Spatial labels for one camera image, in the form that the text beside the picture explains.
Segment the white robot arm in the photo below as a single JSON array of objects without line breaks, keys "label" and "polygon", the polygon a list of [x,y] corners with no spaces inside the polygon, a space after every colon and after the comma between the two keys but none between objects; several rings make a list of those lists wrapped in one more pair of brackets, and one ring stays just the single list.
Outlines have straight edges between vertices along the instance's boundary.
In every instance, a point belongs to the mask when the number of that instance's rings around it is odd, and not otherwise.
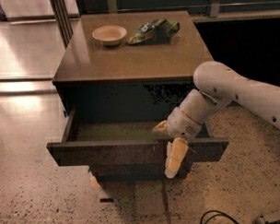
[{"label": "white robot arm", "polygon": [[195,88],[154,131],[171,136],[164,174],[176,176],[188,144],[202,130],[205,120],[235,101],[280,129],[280,87],[239,75],[220,62],[204,62],[193,74]]}]

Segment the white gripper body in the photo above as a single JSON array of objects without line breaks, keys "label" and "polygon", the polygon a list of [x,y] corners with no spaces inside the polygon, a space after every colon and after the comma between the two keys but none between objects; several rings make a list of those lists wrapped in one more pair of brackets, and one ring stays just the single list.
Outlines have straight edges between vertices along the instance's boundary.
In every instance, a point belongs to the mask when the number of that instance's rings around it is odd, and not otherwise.
[{"label": "white gripper body", "polygon": [[193,140],[202,130],[202,126],[187,117],[179,107],[169,114],[166,126],[172,137],[182,137],[187,141]]}]

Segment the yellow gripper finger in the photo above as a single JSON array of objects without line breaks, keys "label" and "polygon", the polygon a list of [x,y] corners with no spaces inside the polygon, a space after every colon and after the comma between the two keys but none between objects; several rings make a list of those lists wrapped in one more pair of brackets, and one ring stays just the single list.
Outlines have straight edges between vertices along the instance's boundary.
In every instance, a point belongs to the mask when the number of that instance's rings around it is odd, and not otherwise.
[{"label": "yellow gripper finger", "polygon": [[152,132],[154,134],[165,135],[166,136],[168,134],[167,121],[162,121],[159,124],[155,125],[155,127],[152,129]]},{"label": "yellow gripper finger", "polygon": [[167,144],[167,159],[165,163],[165,175],[174,178],[188,151],[188,142],[182,137],[175,137]]}]

